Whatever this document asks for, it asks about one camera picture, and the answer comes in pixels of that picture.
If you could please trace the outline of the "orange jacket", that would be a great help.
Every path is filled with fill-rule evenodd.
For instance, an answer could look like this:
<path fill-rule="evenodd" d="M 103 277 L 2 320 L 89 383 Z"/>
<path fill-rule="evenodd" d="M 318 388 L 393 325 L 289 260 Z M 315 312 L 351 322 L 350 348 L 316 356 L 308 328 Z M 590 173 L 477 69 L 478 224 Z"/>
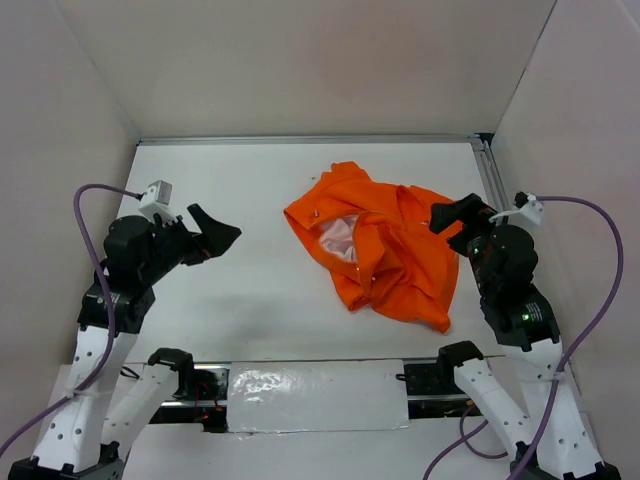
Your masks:
<path fill-rule="evenodd" d="M 449 201 L 415 185 L 377 182 L 356 163 L 341 162 L 284 216 L 349 311 L 368 307 L 445 333 L 459 260 L 429 224 L 432 205 Z"/>

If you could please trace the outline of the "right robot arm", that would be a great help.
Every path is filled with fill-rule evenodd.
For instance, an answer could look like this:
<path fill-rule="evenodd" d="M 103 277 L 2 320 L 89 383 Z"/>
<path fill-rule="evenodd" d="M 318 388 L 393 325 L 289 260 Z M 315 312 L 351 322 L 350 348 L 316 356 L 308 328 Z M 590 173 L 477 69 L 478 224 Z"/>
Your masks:
<path fill-rule="evenodd" d="M 526 406 L 519 407 L 470 341 L 440 349 L 436 379 L 444 390 L 461 390 L 474 403 L 506 451 L 510 478 L 617 479 L 619 470 L 602 458 L 590 438 L 565 369 L 617 294 L 624 249 L 616 246 L 616 273 L 603 306 L 569 346 L 563 345 L 551 304 L 533 283 L 538 264 L 534 240 L 509 221 L 520 215 L 540 224 L 549 200 L 519 192 L 513 209 L 498 212 L 470 194 L 432 206 L 433 233 L 454 223 L 462 226 L 447 243 L 469 261 L 484 319 L 514 365 Z"/>

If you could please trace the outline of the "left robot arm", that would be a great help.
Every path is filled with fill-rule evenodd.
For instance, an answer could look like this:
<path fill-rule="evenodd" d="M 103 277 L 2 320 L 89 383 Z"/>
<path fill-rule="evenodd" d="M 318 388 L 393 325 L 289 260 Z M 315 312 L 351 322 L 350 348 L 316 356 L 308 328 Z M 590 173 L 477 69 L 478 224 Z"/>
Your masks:
<path fill-rule="evenodd" d="M 117 403 L 111 399 L 144 318 L 154 285 L 180 265 L 194 266 L 226 253 L 239 228 L 187 208 L 198 231 L 162 208 L 113 221 L 94 282 L 84 294 L 76 350 L 63 397 L 49 408 L 50 423 L 30 457 L 13 463 L 11 479 L 119 479 L 134 441 L 164 399 L 196 390 L 193 356 L 159 348 Z"/>

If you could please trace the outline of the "white taped cover sheet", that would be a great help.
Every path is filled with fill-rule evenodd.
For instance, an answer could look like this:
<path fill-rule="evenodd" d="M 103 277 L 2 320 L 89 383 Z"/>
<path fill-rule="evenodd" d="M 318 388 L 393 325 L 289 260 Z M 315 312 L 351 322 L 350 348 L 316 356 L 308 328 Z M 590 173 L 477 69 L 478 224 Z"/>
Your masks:
<path fill-rule="evenodd" d="M 235 363 L 233 433 L 387 431 L 409 425 L 400 360 Z"/>

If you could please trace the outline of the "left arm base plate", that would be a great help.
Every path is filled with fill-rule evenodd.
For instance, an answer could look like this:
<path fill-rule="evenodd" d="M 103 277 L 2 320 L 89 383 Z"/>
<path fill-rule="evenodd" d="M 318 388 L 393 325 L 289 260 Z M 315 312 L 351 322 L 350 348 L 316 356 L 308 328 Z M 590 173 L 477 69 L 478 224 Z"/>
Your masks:
<path fill-rule="evenodd" d="M 189 392 L 172 395 L 151 417 L 151 425 L 192 424 L 208 433 L 226 433 L 229 364 L 196 364 Z"/>

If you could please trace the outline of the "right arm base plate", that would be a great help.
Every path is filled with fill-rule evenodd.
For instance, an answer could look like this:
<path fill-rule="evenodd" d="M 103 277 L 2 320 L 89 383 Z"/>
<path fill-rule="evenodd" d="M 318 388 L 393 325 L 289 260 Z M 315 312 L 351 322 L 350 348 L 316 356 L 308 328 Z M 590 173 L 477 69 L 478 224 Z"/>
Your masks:
<path fill-rule="evenodd" d="M 470 398 L 441 374 L 434 360 L 409 361 L 395 375 L 407 394 L 410 420 L 459 418 Z"/>

